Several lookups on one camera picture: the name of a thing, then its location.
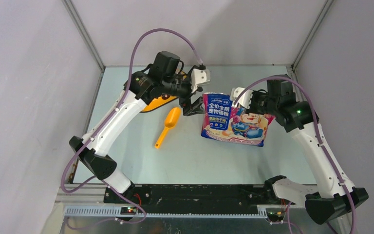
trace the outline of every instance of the orange scoop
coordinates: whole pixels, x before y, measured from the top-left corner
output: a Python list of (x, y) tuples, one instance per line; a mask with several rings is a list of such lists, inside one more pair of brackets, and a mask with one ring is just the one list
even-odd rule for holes
[(173, 108), (169, 114), (167, 115), (166, 117), (166, 120), (164, 120), (164, 129), (163, 131), (161, 132), (161, 135), (160, 137), (158, 138), (157, 142), (155, 143), (155, 148), (156, 149), (159, 149), (160, 146), (161, 146), (161, 143), (163, 142), (164, 138), (166, 137), (167, 135), (167, 132), (174, 128), (175, 125), (177, 124), (178, 122), (178, 118), (180, 117), (180, 114), (181, 114), (181, 108), (178, 108), (178, 107), (175, 107)]

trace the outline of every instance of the white robotic arm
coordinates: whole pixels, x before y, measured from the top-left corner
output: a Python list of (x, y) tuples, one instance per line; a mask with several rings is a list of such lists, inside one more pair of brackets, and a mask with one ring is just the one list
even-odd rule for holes
[[(344, 173), (323, 135), (321, 124), (318, 124), (319, 136), (310, 107), (306, 101), (297, 102), (292, 83), (285, 80), (268, 80), (268, 91), (245, 91), (244, 88), (232, 90), (231, 97), (237, 100), (233, 107), (240, 104), (247, 113), (271, 114), (276, 121), (285, 128), (291, 137), (303, 148), (303, 153), (315, 177), (317, 186), (302, 185), (276, 176), (264, 184), (272, 199), (283, 198), (306, 208), (310, 217), (318, 224), (339, 217), (350, 211), (346, 192), (342, 185), (346, 185), (355, 206), (360, 205), (368, 194), (364, 188), (355, 188), (354, 183)], [(333, 169), (322, 147), (325, 147), (341, 174), (343, 183)]]
[(199, 98), (191, 103), (190, 98), (197, 91), (203, 90), (201, 85), (210, 81), (209, 71), (201, 65), (193, 66), (187, 74), (176, 74), (179, 61), (180, 58), (172, 53), (158, 53), (154, 64), (148, 66), (148, 74), (139, 71), (132, 75), (130, 89), (119, 109), (117, 104), (124, 91), (94, 128), (83, 137), (75, 136), (70, 140), (70, 146), (75, 151), (83, 146), (82, 142), (90, 140), (79, 154), (79, 159), (98, 179), (105, 181), (119, 193), (124, 193), (132, 182), (118, 169), (116, 162), (107, 153), (120, 133), (139, 112), (154, 98), (163, 94), (177, 96), (185, 116), (203, 112), (203, 99)]

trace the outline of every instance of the black joint housing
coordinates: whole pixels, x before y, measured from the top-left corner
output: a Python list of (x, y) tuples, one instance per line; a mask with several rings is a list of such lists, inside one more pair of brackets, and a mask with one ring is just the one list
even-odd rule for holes
[(156, 78), (158, 81), (173, 82), (179, 62), (180, 57), (177, 55), (168, 51), (161, 51), (156, 55), (148, 76)]
[(275, 194), (275, 191), (273, 190), (273, 185), (281, 180), (281, 179), (286, 179), (287, 177), (283, 176), (283, 175), (277, 175), (273, 178), (270, 178), (268, 180), (266, 180), (264, 182), (264, 190), (266, 191), (266, 196), (267, 196), (267, 199), (271, 202), (275, 202), (277, 201), (277, 199), (279, 199), (276, 194)]
[[(70, 139), (69, 145), (77, 152), (82, 146), (82, 139), (73, 136)], [(117, 163), (108, 155), (105, 157), (95, 154), (95, 150), (85, 149), (79, 154), (79, 160), (99, 179), (104, 180), (108, 178), (116, 169)]]
[[(350, 192), (355, 208), (365, 202), (369, 196), (365, 188), (353, 188)], [(306, 211), (317, 224), (345, 215), (352, 211), (346, 195), (336, 195), (335, 198), (322, 198), (319, 193), (306, 195)]]

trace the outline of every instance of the purple cable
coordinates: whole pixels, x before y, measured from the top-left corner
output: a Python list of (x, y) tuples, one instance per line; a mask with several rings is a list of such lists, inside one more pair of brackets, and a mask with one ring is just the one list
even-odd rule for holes
[[(309, 96), (307, 95), (307, 92), (303, 89), (303, 87), (298, 84), (296, 81), (294, 80), (291, 80), (289, 77), (287, 77), (286, 75), (276, 75), (276, 76), (271, 76), (271, 77), (266, 77), (266, 78), (263, 78), (263, 79), (260, 79), (260, 80), (257, 80), (255, 82), (253, 82), (252, 84), (250, 84), (247, 88), (245, 88), (240, 94), (239, 96), (237, 97), (237, 99), (234, 101), (234, 104), (237, 104), (237, 102), (239, 101), (239, 98), (249, 89), (251, 89), (253, 86), (255, 86), (256, 84), (259, 84), (261, 82), (264, 82), (264, 81), (267, 81), (267, 80), (274, 80), (274, 79), (280, 79), (280, 80), (286, 80), (292, 84), (294, 84), (295, 86), (297, 86), (299, 88), (299, 90), (303, 93), (303, 95), (306, 97), (306, 100), (307, 102), (309, 103), (309, 107), (310, 107), (310, 110), (312, 112), (312, 116), (313, 116), (313, 126), (315, 128), (315, 133), (316, 135), (318, 136), (317, 139), (318, 139), (318, 142), (319, 142), (319, 145), (321, 145), (323, 143), (323, 140), (320, 136), (320, 132), (319, 132), (319, 126), (318, 126), (318, 120), (316, 117), (316, 111), (313, 107), (313, 103), (312, 101), (310, 100)], [(348, 190), (348, 187), (346, 187), (346, 185), (344, 184), (344, 180), (342, 178), (342, 175), (340, 174), (340, 171), (337, 169), (336, 167), (336, 164), (335, 162), (333, 161), (332, 157), (330, 156), (329, 152), (327, 151), (326, 147), (325, 146), (321, 146), (323, 152), (325, 153), (327, 159), (329, 160), (333, 170), (335, 171), (336, 175), (337, 175), (337, 178), (339, 179), (339, 182), (342, 184), (342, 188), (343, 190), (345, 191), (346, 193), (346, 196), (349, 200), (349, 204), (351, 206), (351, 209), (352, 209), (352, 227), (351, 227), (351, 231), (350, 231), (350, 234), (353, 234), (355, 232), (355, 229), (356, 229), (356, 209), (355, 209), (355, 204), (354, 204), (354, 201), (352, 199), (352, 196), (351, 194), (349, 193), (349, 190)]]
[(286, 215), (287, 215), (287, 224), (289, 225), (289, 231), (290, 231), (290, 234), (293, 234), (292, 232), (292, 227), (290, 227), (290, 205), (292, 204), (291, 201), (289, 201), (289, 204), (287, 204), (287, 208), (286, 208)]
[[(187, 42), (187, 44), (191, 47), (191, 49), (193, 50), (193, 53), (194, 55), (196, 56), (197, 58), (197, 61), (199, 64), (203, 64), (203, 61), (201, 60), (201, 58), (199, 57), (197, 51), (196, 51), (196, 48), (194, 47), (194, 45), (186, 38), (184, 37), (183, 35), (181, 35), (180, 33), (177, 33), (176, 31), (173, 31), (173, 30), (170, 30), (170, 29), (166, 29), (166, 28), (156, 28), (156, 29), (152, 29), (152, 30), (149, 30), (148, 32), (144, 33), (140, 39), (138, 39), (137, 43), (135, 44), (134, 46), (134, 49), (132, 50), (132, 54), (131, 54), (131, 59), (130, 59), (130, 71), (129, 71), (129, 74), (128, 74), (128, 80), (127, 80), (127, 85), (125, 87), (125, 91), (124, 91), (124, 94), (122, 95), (122, 97), (120, 98), (120, 100), (118, 101), (117, 105), (115, 106), (116, 108), (120, 108), (121, 104), (124, 102), (125, 100), (125, 97), (127, 96), (127, 93), (130, 89), (130, 84), (131, 84), (131, 76), (132, 76), (132, 66), (134, 64), (134, 57), (135, 57), (135, 52), (137, 51), (137, 48), (138, 46), (140, 45), (141, 41), (149, 34), (151, 33), (155, 33), (155, 32), (168, 32), (168, 33), (172, 33), (178, 37), (180, 37), (181, 39), (183, 39), (185, 42)], [(113, 117), (113, 115), (115, 114), (115, 111), (111, 111), (111, 113), (108, 114), (108, 116), (104, 119), (104, 121), (102, 121), (102, 123), (99, 125), (99, 127), (93, 132), (93, 134), (91, 135), (90, 139), (91, 138), (94, 138), (98, 133), (99, 131), (101, 131), (102, 127), (105, 126), (105, 124), (107, 124), (108, 121), (110, 121), (110, 119)], [(71, 160), (68, 162), (67, 166), (65, 167), (64, 169), (64, 172), (62, 173), (62, 178), (61, 178), (61, 189), (64, 193), (66, 194), (70, 194), (70, 193), (73, 193), (75, 191), (77, 191), (78, 189), (80, 189), (82, 186), (84, 186), (86, 183), (88, 183), (90, 180), (94, 179), (95, 176), (92, 176), (90, 178), (88, 178), (87, 180), (85, 180), (83, 183), (81, 183), (80, 185), (78, 185), (76, 188), (72, 189), (72, 190), (67, 190), (65, 188), (65, 178), (67, 176), (67, 173), (68, 173), (68, 170), (69, 168), (72, 166), (72, 164), (76, 161), (76, 159), (78, 158), (79, 154), (85, 149), (85, 147), (88, 146), (88, 144), (90, 144), (91, 140), (88, 139), (83, 145), (82, 147), (74, 154), (74, 156), (71, 158)]]
[[(282, 222), (271, 222), (271, 223), (272, 224), (282, 224)], [(303, 234), (302, 229), (298, 225), (296, 225), (294, 223), (291, 223), (291, 222), (287, 222), (287, 221), (283, 221), (283, 223), (289, 223), (291, 226), (295, 227), (299, 231), (300, 234)]]

